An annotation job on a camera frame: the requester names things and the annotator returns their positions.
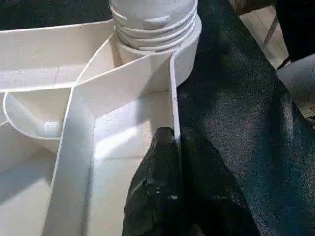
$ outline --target plastic compartment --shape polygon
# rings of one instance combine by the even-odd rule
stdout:
[[[0,92],[70,87],[113,21],[0,32]]]
[[[152,135],[169,126],[179,141],[176,85],[192,70],[199,17],[164,53],[132,49],[112,31],[103,22],[0,32],[0,235],[120,235]]]
[[[91,79],[107,71],[143,57],[135,50],[125,47],[118,39],[117,34],[112,34],[93,55],[87,66],[83,69],[78,82]]]
[[[0,235],[40,236],[56,155],[17,132],[1,112],[0,123]]]
[[[57,153],[70,88],[7,93],[3,110],[18,132]]]
[[[152,135],[159,127],[178,126],[170,56],[145,56],[75,86],[46,235],[121,233],[126,193]]]

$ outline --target black fabric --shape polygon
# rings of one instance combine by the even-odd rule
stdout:
[[[315,1],[277,0],[276,10],[290,59],[315,53]]]
[[[241,189],[212,144],[189,128],[183,128],[181,136],[190,222],[206,236],[260,235]]]
[[[108,0],[8,0],[0,29],[111,18]],[[315,234],[315,132],[228,0],[199,0],[194,70],[178,88],[180,122],[218,150],[264,236]]]

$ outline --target black glove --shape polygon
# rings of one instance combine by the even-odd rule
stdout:
[[[173,130],[158,129],[131,181],[123,236],[178,236],[187,232],[180,169]]]

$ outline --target white plastic part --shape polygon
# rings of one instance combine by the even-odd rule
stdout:
[[[0,92],[70,87],[113,21],[0,31]]]
[[[169,126],[180,144],[176,85],[191,73],[200,32],[196,15],[180,46],[159,53],[124,44],[112,21],[0,32],[15,46],[0,59],[0,235],[121,234],[152,135]],[[55,64],[80,69],[52,80]]]
[[[119,38],[143,51],[164,51],[193,32],[198,0],[111,0]]]

